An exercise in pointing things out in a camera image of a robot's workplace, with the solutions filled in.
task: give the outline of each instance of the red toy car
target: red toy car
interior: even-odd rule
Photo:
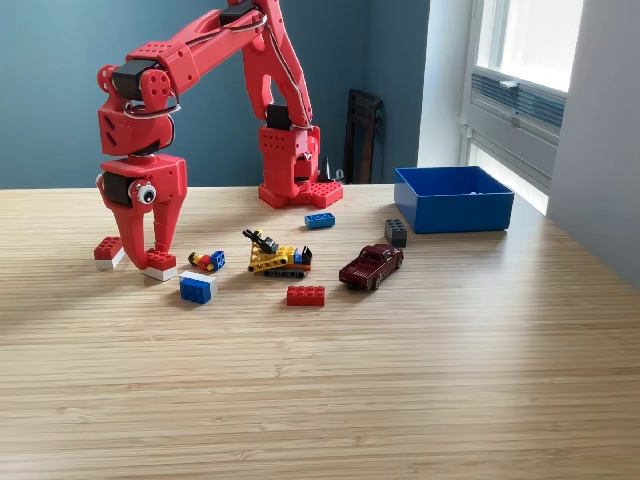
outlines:
[[[349,288],[377,290],[382,280],[400,268],[404,253],[391,245],[367,245],[358,258],[340,270],[338,279]]]

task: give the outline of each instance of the wire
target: wire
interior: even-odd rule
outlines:
[[[280,65],[282,65],[282,68],[284,68],[284,71],[287,74],[287,77],[289,78],[291,85],[293,86],[295,91],[298,93],[298,99],[300,100],[300,105],[302,105],[302,111],[304,112],[304,116],[307,120],[306,126],[300,126],[296,124],[293,124],[293,126],[296,128],[302,128],[304,130],[311,130],[313,129],[313,127],[311,126],[311,119],[309,118],[309,113],[307,112],[307,108],[305,107],[304,100],[302,99],[302,92],[300,91],[300,87],[298,87],[298,84],[296,83],[295,78],[293,78],[293,73],[291,72],[289,65],[287,65],[287,61],[284,59],[284,56],[280,51],[280,47],[278,47],[278,44],[276,43],[276,36],[271,30],[271,27],[267,25],[266,30],[269,32],[269,38],[271,38],[271,45],[273,46],[273,49],[276,52],[276,56],[280,61]]]
[[[206,35],[201,35],[200,37],[193,38],[193,39],[189,40],[188,42],[186,42],[185,45],[191,46],[191,45],[194,45],[196,43],[200,43],[200,42],[204,42],[206,40],[210,40],[210,39],[216,37],[217,35],[221,34],[222,30],[229,30],[229,31],[231,31],[233,33],[240,33],[240,32],[246,32],[246,31],[249,31],[249,30],[253,30],[254,28],[264,27],[266,25],[266,23],[267,23],[267,20],[268,20],[267,15],[263,14],[262,18],[259,21],[255,22],[255,23],[252,23],[250,25],[243,25],[241,27],[229,27],[229,26],[225,25],[225,26],[216,28],[215,30],[207,33]]]
[[[160,117],[164,117],[165,115],[175,113],[178,110],[180,110],[182,107],[180,106],[180,97],[178,96],[178,94],[173,89],[171,89],[171,93],[173,94],[174,97],[176,97],[176,104],[171,107],[163,108],[162,110],[156,110],[155,112],[140,112],[139,110],[144,108],[143,105],[134,105],[133,103],[127,100],[122,103],[123,113],[127,117],[133,118],[135,120],[148,120],[150,118],[160,118]]]

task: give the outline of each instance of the window blind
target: window blind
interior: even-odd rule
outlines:
[[[517,113],[529,115],[554,127],[562,126],[565,106],[562,98],[546,95],[517,83],[506,87],[499,80],[477,73],[471,75],[471,89]]]

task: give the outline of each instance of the blue plastic bin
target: blue plastic bin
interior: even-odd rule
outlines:
[[[513,192],[480,167],[396,168],[395,202],[415,233],[505,230]]]

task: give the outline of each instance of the gray lego brick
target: gray lego brick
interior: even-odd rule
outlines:
[[[400,246],[393,243],[397,241],[404,241],[404,245],[402,246],[407,246],[407,229],[405,228],[404,223],[402,223],[402,220],[398,218],[389,219],[385,222],[384,236],[387,239],[387,242],[394,247]]]

